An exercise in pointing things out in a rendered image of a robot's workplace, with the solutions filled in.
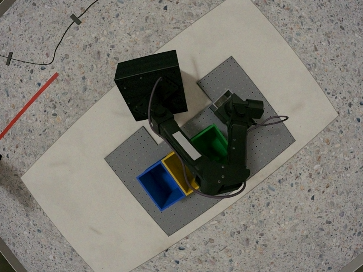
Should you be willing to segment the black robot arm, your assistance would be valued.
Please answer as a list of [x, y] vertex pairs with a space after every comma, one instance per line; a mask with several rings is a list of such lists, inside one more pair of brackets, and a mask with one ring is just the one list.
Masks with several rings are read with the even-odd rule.
[[[134, 106], [133, 111], [148, 116], [152, 87]], [[174, 120], [174, 115], [163, 102], [178, 89], [178, 84], [164, 76], [159, 81], [151, 104], [151, 121], [155, 130], [164, 137], [195, 178], [203, 193], [219, 195], [238, 190], [250, 175], [246, 168], [246, 133], [264, 113], [263, 101], [233, 98], [227, 104], [228, 145], [226, 163], [211, 161], [186, 136]], [[237, 183], [237, 184], [236, 184]], [[224, 184], [224, 185], [223, 185]], [[234, 185], [233, 185], [234, 184]]]

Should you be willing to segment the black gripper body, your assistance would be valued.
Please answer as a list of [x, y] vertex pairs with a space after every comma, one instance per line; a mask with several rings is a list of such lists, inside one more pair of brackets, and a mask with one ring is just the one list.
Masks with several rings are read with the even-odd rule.
[[232, 100], [233, 98], [236, 98], [235, 95], [232, 95], [226, 102], [224, 102], [215, 112], [214, 114], [220, 119], [222, 120], [223, 118], [226, 121], [229, 121], [230, 117], [226, 114], [228, 111], [227, 109], [227, 104], [228, 101]]

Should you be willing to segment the blue bin with label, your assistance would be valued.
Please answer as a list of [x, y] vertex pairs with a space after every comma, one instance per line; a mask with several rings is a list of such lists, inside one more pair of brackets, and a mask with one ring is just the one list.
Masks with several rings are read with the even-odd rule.
[[147, 168], [136, 179], [159, 210], [163, 211], [186, 195], [162, 163], [162, 159]]

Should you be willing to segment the green bin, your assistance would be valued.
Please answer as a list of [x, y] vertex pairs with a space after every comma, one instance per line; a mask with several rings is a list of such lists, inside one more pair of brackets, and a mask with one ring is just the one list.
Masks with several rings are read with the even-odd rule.
[[211, 161], [226, 163], [225, 147], [227, 148], [228, 142], [215, 124], [208, 126], [190, 140]]

